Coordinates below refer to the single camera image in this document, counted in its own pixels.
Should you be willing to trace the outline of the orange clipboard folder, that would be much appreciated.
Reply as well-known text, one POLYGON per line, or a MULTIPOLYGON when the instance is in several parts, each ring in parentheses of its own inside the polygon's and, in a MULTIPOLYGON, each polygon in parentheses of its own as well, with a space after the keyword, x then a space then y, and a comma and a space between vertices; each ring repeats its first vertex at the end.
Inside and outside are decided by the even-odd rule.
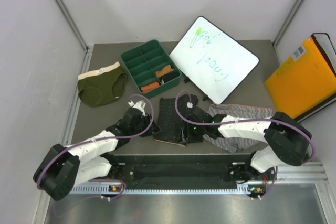
POLYGON ((277 111, 297 122, 335 103, 335 46, 314 33, 264 82, 277 111))

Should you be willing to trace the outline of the green compartment tray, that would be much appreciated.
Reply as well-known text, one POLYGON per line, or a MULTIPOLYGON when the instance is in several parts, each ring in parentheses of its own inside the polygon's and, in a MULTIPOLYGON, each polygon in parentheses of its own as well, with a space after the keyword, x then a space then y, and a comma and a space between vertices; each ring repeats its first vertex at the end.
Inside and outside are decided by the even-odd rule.
POLYGON ((180 77, 182 75, 181 71, 158 40, 150 40, 123 52, 121 54, 121 59, 140 94, 148 99, 153 98, 180 83, 180 77), (160 77, 158 78, 155 75, 155 72, 161 70, 166 65, 171 65, 174 69, 172 72, 178 72, 180 76, 162 84, 160 77), (147 93, 143 93, 140 90, 142 86, 156 81, 160 83, 158 88, 147 93))

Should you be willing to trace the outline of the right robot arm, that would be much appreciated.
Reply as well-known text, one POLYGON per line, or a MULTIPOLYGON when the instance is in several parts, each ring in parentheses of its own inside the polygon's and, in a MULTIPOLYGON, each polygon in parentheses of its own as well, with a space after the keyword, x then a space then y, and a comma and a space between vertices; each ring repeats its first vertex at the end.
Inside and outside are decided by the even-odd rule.
POLYGON ((256 151, 245 166, 245 174, 252 180, 272 167, 301 166, 310 159, 307 152, 311 134, 283 112, 268 118, 246 119, 227 114, 211 116, 198 106, 190 106, 185 116, 178 115, 187 124, 192 138, 207 135, 213 139, 242 138, 267 144, 256 151))

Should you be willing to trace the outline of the white whiteboard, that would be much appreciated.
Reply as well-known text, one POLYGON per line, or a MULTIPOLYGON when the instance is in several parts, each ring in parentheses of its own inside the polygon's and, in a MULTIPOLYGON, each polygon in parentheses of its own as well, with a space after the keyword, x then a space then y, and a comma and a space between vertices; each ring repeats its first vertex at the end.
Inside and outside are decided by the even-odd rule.
POLYGON ((170 57, 185 76, 217 104, 259 64, 254 53, 203 16, 196 18, 170 57), (202 31, 190 48, 199 27, 202 31))

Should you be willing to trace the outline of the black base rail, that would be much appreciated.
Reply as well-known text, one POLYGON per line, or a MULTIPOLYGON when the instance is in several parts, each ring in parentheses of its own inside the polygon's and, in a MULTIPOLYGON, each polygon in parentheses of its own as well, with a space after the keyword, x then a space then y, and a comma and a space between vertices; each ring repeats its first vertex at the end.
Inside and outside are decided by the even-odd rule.
POLYGON ((112 165, 107 177, 120 179, 129 190, 235 189, 256 183, 262 189, 275 177, 273 167, 258 172, 250 154, 104 154, 112 165))

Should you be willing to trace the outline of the orange rolled cloth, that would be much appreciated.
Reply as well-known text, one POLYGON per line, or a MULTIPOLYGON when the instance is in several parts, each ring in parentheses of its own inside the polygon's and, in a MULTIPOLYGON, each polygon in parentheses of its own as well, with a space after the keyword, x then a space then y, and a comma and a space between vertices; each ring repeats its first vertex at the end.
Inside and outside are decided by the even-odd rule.
POLYGON ((150 91, 153 90, 153 89, 158 88, 159 86, 160 86, 160 83, 156 81, 156 82, 152 82, 152 83, 150 83, 150 84, 148 84, 148 85, 142 86, 142 87, 140 88, 140 90, 141 90, 143 93, 147 93, 147 92, 150 92, 150 91))
POLYGON ((158 70, 155 72, 155 75, 159 78, 162 77, 170 72, 172 72, 174 69, 171 67, 171 65, 164 66, 161 70, 158 70))

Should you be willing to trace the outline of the orange rolled cloth back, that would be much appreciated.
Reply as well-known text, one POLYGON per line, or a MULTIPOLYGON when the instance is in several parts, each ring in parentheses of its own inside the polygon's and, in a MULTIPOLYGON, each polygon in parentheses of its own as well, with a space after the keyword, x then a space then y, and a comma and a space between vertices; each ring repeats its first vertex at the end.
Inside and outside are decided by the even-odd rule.
POLYGON ((155 75, 159 78, 162 77, 170 72, 172 72, 174 69, 171 67, 171 65, 164 66, 161 70, 158 70, 155 72, 155 75))

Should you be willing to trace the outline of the grey striped underwear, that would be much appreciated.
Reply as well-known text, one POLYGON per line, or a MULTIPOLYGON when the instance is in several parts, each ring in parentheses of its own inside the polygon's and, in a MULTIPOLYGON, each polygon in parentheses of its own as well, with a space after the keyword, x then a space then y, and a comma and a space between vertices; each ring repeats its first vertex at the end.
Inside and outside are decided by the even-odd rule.
MULTIPOLYGON (((240 117, 246 119, 252 118, 270 118, 273 116, 273 111, 270 108, 261 108, 255 106, 247 106, 240 104, 212 104, 210 105, 208 114, 215 116, 217 114, 226 114, 232 117, 240 117)), ((213 145, 229 151, 230 153, 236 153, 237 151, 246 150, 257 145, 259 141, 248 138, 210 138, 208 135, 203 135, 203 139, 212 143, 213 145)))

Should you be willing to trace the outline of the olive green underwear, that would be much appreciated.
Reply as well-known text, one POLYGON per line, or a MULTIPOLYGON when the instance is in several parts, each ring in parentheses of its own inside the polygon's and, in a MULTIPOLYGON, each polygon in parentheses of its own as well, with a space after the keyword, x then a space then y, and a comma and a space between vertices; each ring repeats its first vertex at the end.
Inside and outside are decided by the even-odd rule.
POLYGON ((116 102, 125 91, 127 74, 119 62, 78 76, 78 96, 89 107, 116 102))

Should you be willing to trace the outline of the orange rolled cloth front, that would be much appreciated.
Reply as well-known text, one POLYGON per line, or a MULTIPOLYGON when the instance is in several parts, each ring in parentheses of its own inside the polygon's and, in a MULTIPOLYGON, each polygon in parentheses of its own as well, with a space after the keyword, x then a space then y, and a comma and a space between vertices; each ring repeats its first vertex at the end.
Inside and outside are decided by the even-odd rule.
POLYGON ((150 92, 150 91, 153 90, 153 89, 158 88, 159 86, 160 86, 160 83, 156 81, 156 82, 152 82, 152 83, 150 83, 150 84, 148 84, 148 85, 142 86, 142 87, 140 88, 140 90, 141 90, 143 93, 147 93, 147 92, 150 92))

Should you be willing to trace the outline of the black rolled cloth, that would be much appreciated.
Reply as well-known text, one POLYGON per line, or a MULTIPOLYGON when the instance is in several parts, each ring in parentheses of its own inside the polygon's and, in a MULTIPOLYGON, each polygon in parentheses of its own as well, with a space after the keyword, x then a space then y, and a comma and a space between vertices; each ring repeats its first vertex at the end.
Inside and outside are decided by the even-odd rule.
POLYGON ((171 80, 174 80, 176 78, 178 78, 180 76, 180 74, 178 72, 169 72, 163 76, 160 77, 160 81, 162 84, 165 84, 171 80))

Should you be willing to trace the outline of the black dotted underwear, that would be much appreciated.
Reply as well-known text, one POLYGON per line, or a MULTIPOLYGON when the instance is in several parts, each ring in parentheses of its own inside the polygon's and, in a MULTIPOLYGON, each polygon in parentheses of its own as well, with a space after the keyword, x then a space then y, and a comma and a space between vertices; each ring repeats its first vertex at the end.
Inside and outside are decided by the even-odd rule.
POLYGON ((157 121, 161 131, 155 134, 154 139, 163 143, 185 146, 187 143, 200 143, 203 138, 196 142, 185 141, 181 137, 182 120, 175 110, 174 98, 160 98, 159 117, 157 121))

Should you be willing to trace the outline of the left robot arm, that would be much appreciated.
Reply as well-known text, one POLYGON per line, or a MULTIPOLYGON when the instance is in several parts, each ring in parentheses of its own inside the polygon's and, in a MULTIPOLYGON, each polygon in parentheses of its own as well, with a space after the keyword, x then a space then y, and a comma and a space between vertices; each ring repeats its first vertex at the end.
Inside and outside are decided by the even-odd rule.
POLYGON ((79 184, 105 177, 114 180, 119 168, 104 157, 129 143, 133 137, 154 136, 160 127, 150 114, 130 108, 116 124, 80 143, 56 144, 48 151, 33 175, 39 190, 59 201, 79 184))

